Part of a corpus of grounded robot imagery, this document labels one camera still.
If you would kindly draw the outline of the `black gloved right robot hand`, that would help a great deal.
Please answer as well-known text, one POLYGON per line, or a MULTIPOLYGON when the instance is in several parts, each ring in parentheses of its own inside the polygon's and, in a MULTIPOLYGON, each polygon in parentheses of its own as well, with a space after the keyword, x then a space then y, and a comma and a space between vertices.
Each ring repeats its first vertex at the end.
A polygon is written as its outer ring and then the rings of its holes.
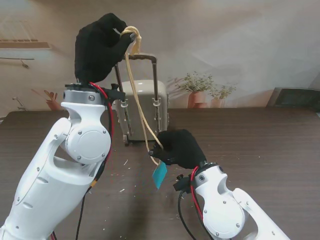
POLYGON ((206 163, 206 157, 194 136, 186 129, 161 131, 148 153, 166 165, 178 165, 184 169, 194 169, 206 163))

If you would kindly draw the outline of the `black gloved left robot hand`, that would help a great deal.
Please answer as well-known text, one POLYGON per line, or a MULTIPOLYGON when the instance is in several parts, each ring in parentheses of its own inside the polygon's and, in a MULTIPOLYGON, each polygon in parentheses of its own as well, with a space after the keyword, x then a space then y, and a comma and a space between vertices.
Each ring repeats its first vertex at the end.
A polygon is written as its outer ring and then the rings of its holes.
POLYGON ((80 83, 103 81, 113 67, 122 61, 133 33, 120 33, 127 24, 113 13, 81 28, 75 40, 74 74, 80 83))

